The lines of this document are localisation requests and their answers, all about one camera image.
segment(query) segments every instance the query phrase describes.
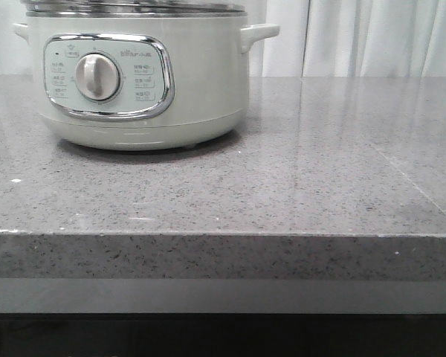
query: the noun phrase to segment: cooker handle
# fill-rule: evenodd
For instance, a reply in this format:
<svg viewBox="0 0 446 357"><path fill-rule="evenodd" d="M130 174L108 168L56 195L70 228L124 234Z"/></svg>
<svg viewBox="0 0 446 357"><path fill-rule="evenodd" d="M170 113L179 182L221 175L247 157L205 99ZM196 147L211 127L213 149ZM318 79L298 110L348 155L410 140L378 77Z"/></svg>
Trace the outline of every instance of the cooker handle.
<svg viewBox="0 0 446 357"><path fill-rule="evenodd" d="M28 42L28 25L27 24L13 24L13 32Z"/></svg>
<svg viewBox="0 0 446 357"><path fill-rule="evenodd" d="M241 52L249 52L253 44L261 39L268 39L279 35L279 25L261 24L251 25L241 29Z"/></svg>

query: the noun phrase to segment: chrome panel trim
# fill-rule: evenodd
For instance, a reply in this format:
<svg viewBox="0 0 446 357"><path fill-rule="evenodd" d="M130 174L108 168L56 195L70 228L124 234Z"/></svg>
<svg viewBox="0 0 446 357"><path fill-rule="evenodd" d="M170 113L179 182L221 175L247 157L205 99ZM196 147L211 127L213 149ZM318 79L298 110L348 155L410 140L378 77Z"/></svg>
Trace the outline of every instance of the chrome panel trim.
<svg viewBox="0 0 446 357"><path fill-rule="evenodd" d="M158 103L156 103L152 107L138 110L135 112L89 112L89 111L80 111L68 108L66 106L58 104L56 100L51 96L46 86L46 48L50 43L55 41L69 41L69 40L77 41L77 40L90 40L90 39L122 41L122 42L139 42L139 43L146 43L155 48L159 54L161 67L164 72L164 94L162 95L162 98L158 101ZM43 82L46 95L56 108L58 108L61 112L71 117L83 120L109 122L109 121L133 121L133 120L150 119L165 112L170 107L175 97L175 82L173 78L172 63L170 61L170 56L165 46L158 40L150 36L127 35L119 33L69 33L69 34L60 34L52 36L46 42L43 50ZM119 91L120 89L108 101L115 98L115 96L119 93Z"/></svg>

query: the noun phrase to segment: multi-cooker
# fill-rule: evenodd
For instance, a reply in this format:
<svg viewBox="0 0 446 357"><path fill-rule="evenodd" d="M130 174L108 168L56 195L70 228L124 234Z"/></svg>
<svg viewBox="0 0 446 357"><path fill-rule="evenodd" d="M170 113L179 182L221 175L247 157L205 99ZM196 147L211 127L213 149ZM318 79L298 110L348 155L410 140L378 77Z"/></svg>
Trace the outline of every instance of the multi-cooker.
<svg viewBox="0 0 446 357"><path fill-rule="evenodd" d="M38 110L88 147L184 147L229 132L248 109L248 52L277 25L234 4L22 0Z"/></svg>

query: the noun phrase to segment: countertop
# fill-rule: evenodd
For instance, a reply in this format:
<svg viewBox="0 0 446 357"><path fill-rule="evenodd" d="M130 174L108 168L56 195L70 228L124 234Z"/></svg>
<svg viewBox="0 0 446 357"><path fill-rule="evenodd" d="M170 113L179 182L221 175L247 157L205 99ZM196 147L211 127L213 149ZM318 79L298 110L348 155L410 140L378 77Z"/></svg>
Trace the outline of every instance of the countertop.
<svg viewBox="0 0 446 357"><path fill-rule="evenodd" d="M253 78L194 148L54 136L0 76L0 278L446 281L446 78Z"/></svg>

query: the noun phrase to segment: stainless steel lid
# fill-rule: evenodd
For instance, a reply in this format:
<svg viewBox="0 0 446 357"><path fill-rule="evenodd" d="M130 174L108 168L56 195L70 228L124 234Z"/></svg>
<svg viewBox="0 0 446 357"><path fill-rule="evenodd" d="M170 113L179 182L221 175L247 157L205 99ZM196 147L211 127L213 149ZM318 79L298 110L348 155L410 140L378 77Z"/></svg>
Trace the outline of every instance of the stainless steel lid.
<svg viewBox="0 0 446 357"><path fill-rule="evenodd" d="M245 16L228 3L186 0L21 0L28 16L54 17L197 17Z"/></svg>

